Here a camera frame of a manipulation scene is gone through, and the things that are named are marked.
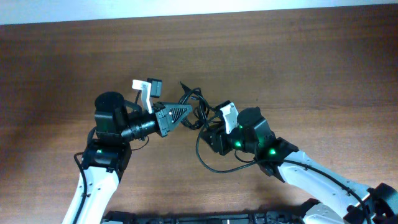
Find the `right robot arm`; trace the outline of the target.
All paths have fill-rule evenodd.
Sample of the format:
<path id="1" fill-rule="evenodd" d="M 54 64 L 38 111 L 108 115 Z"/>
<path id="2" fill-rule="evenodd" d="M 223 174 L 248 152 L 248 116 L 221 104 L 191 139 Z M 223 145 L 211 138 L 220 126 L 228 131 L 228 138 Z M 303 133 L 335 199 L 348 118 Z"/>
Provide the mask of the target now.
<path id="1" fill-rule="evenodd" d="M 349 180 L 311 159 L 304 151 L 276 137 L 258 107 L 237 111 L 222 107 L 210 118 L 198 139 L 224 156 L 232 150 L 250 153 L 270 177 L 296 186 L 312 197 L 296 214 L 270 212 L 267 223 L 397 223 L 397 190 L 381 183 L 372 188 Z"/>

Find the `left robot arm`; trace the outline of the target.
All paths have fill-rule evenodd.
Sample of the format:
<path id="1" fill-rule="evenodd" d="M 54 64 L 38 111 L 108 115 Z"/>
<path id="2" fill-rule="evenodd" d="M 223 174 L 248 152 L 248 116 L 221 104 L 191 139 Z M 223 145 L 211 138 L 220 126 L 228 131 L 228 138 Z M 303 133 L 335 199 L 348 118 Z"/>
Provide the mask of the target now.
<path id="1" fill-rule="evenodd" d="M 188 104 L 157 102 L 150 113 L 115 91 L 99 95 L 95 107 L 96 127 L 75 161 L 80 176 L 64 223 L 100 223 L 131 158 L 131 141 L 165 137 L 192 112 Z"/>

